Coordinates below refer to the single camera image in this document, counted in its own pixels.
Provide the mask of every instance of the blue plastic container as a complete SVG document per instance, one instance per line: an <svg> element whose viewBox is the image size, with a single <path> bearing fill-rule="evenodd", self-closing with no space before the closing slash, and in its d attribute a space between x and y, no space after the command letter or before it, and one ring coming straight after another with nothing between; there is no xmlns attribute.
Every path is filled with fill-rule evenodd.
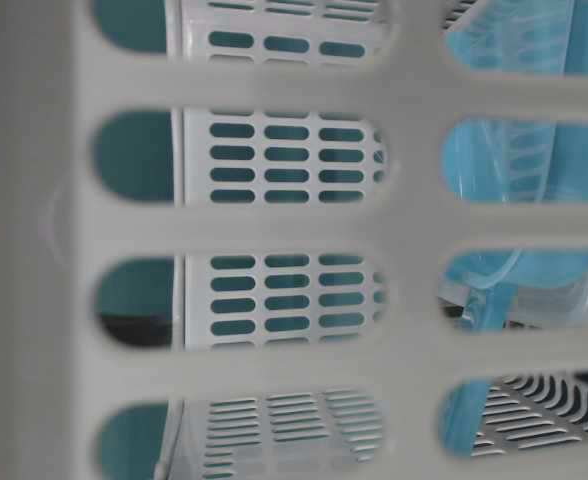
<svg viewBox="0 0 588 480"><path fill-rule="evenodd" d="M473 69L562 75L574 12L574 0L494 0L447 44ZM448 138L443 171L450 190L471 202L584 202L588 169L577 145L575 130L552 123L470 120ZM587 271L588 251L511 250L460 257L448 277L478 289L558 288Z"/></svg>

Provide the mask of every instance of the light blue plastic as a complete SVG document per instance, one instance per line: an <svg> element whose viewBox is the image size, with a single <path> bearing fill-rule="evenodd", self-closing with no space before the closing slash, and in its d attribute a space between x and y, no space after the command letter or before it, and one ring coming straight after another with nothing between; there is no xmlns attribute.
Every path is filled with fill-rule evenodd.
<svg viewBox="0 0 588 480"><path fill-rule="evenodd" d="M502 11L493 11L493 18L502 18L504 21L505 15L514 13L523 3L527 3L528 8L545 9L559 8L562 4L569 6L573 2L497 0L490 5L487 12L492 12L493 8L502 5L504 7ZM501 64L498 61L493 63L491 68L530 73L588 75L588 1L577 2L571 18L571 24L568 23L568 26L571 25L571 36L564 70L536 72L531 65L530 69L526 70L514 68L518 65L507 62ZM472 25L470 28L470 32L477 32L474 34L477 37L476 40L481 38L477 35L479 25ZM449 38L449 44L455 52L457 47L470 41L470 38L465 39L465 35L470 32L456 33ZM509 41L504 44L506 51L513 47ZM466 53L467 59L473 60L469 49L458 50L458 52ZM486 62L484 66L480 64L475 66L490 68L491 62L487 59L483 61ZM540 174L541 178L546 178L545 188L535 196L519 198L518 195L514 195L514 190L510 189L510 184L505 181L505 170L500 168L501 161L506 158L503 148L507 144L504 141L506 137L500 138L500 136L506 135L506 131L510 128L525 129L528 125L516 122L500 123L491 120L466 122L449 139L446 146L444 171L451 190L458 192L467 200L477 202L588 202L588 127L559 126L557 128L552 124L529 125L533 129L540 128L541 133L545 132L541 138L549 134L549 129L553 129L554 139L550 146L541 149L537 157L525 157L517 162L517 165L523 169L543 168L547 162L547 173ZM532 183L530 195L534 193L537 186L540 184ZM473 289L470 293L464 312L466 323L463 327L478 332L498 330L503 327L516 290L514 285L509 286L505 282L538 287L563 286L572 283L587 270L588 250L581 250L580 253L567 251L476 252L455 261L448 271L448 277L468 285L479 286L485 283L487 287L502 275L503 283L494 283L493 288L485 291ZM449 452L463 456L471 455L489 388L490 383L485 380L468 382L448 397L440 417L439 431Z"/></svg>
<svg viewBox="0 0 588 480"><path fill-rule="evenodd" d="M583 21L583 6L577 8ZM449 34L447 44L473 69L558 76L574 60L568 57L574 13L574 0L494 0L468 28ZM572 38L583 62L586 41ZM587 139L586 131L551 123L469 120L446 142L446 182L471 202L588 201L588 169L576 151ZM587 271L588 251L511 250L460 257L448 277L480 289L499 282L558 288Z"/></svg>
<svg viewBox="0 0 588 480"><path fill-rule="evenodd" d="M516 294L516 288L499 285L492 290L473 290L463 314L463 328L471 332L500 331ZM447 398L439 432L448 452L470 456L489 393L489 380L465 383Z"/></svg>

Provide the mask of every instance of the oval hole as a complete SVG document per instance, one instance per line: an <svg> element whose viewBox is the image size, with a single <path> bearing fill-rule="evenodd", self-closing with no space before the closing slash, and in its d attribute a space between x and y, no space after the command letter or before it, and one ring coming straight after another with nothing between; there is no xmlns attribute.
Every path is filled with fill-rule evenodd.
<svg viewBox="0 0 588 480"><path fill-rule="evenodd" d="M256 325L251 320L228 320L214 322L211 330L216 336L247 335L256 330Z"/></svg>
<svg viewBox="0 0 588 480"><path fill-rule="evenodd" d="M305 148L270 147L265 150L265 158L273 162L304 162L309 156Z"/></svg>
<svg viewBox="0 0 588 480"><path fill-rule="evenodd" d="M466 120L446 138L441 168L471 203L588 203L588 125Z"/></svg>
<svg viewBox="0 0 588 480"><path fill-rule="evenodd" d="M94 296L103 328L130 346L169 346L173 275L171 258L132 260L109 271Z"/></svg>
<svg viewBox="0 0 588 480"><path fill-rule="evenodd" d="M363 45L342 42L323 42L319 47L323 55L331 57L361 58L365 55Z"/></svg>
<svg viewBox="0 0 588 480"><path fill-rule="evenodd" d="M154 477L161 456L168 403L130 407L110 418L97 441L97 460L105 478Z"/></svg>
<svg viewBox="0 0 588 480"><path fill-rule="evenodd" d="M266 37L263 44L267 50L289 53L305 53L310 49L310 44L304 38L292 37Z"/></svg>
<svg viewBox="0 0 588 480"><path fill-rule="evenodd" d="M214 31L209 35L211 45L228 48L251 48L254 37L249 33Z"/></svg>
<svg viewBox="0 0 588 480"><path fill-rule="evenodd" d="M273 140L305 140L309 135L306 127L270 125L265 128L265 136Z"/></svg>
<svg viewBox="0 0 588 480"><path fill-rule="evenodd" d="M265 265L270 268L304 267L310 263L307 255L268 255Z"/></svg>
<svg viewBox="0 0 588 480"><path fill-rule="evenodd" d="M309 283L307 275L270 275L265 279L267 288L303 288Z"/></svg>
<svg viewBox="0 0 588 480"><path fill-rule="evenodd" d="M94 17L115 45L143 53L167 51L163 2L94 0Z"/></svg>
<svg viewBox="0 0 588 480"><path fill-rule="evenodd" d="M310 320L307 317L275 317L265 322L268 332L289 332L292 330L305 330L309 328Z"/></svg>
<svg viewBox="0 0 588 480"><path fill-rule="evenodd" d="M268 182L303 183L309 178L307 170L272 168L265 171L265 180Z"/></svg>
<svg viewBox="0 0 588 480"><path fill-rule="evenodd" d="M121 114L101 128L94 166L112 192L140 202L172 202L173 154L169 112Z"/></svg>
<svg viewBox="0 0 588 480"><path fill-rule="evenodd" d="M465 382L440 408L443 447L476 461L588 444L588 383L578 373L534 371ZM568 419L575 428L567 428Z"/></svg>

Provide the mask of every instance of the teal background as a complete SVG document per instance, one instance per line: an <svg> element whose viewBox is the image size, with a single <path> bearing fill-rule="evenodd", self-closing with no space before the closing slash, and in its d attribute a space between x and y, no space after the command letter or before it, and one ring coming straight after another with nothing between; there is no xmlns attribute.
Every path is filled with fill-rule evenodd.
<svg viewBox="0 0 588 480"><path fill-rule="evenodd" d="M97 0L94 9L99 28L116 45L145 53L166 51L162 0ZM133 112L110 121L96 138L94 161L104 185L118 195L134 201L171 202L169 113ZM99 287L97 313L160 314L169 321L172 269L171 260L135 261L118 267ZM166 412L164 404L134 407L107 423L98 440L97 456L108 478L152 477Z"/></svg>

